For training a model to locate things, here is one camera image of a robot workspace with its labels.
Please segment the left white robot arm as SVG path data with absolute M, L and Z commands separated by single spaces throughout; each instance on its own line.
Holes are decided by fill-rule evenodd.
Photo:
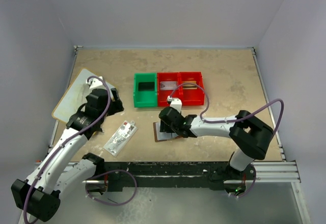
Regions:
M 69 171 L 64 171 L 72 157 L 94 133 L 100 132 L 107 116 L 124 110 L 116 88 L 93 89 L 77 111 L 70 116 L 59 141 L 43 162 L 26 177 L 15 180 L 11 191 L 16 206 L 22 210 L 24 223 L 49 221 L 61 200 L 74 185 L 91 178 L 104 167 L 104 159 L 93 153 L 84 155 Z

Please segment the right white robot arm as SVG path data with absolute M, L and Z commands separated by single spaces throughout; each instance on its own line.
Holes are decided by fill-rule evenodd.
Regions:
M 177 109 L 166 107 L 159 113 L 163 123 L 161 130 L 180 137 L 217 136 L 232 139 L 238 146 L 229 160 L 229 167 L 244 171 L 254 160 L 263 160 L 274 137 L 273 129 L 246 110 L 224 119 L 201 119 L 197 115 L 184 117 Z

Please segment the brown leather card holder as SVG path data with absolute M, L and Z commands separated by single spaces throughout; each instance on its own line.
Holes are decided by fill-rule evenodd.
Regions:
M 165 142 L 181 138 L 181 136 L 176 133 L 160 132 L 160 122 L 153 123 L 153 130 L 155 142 Z

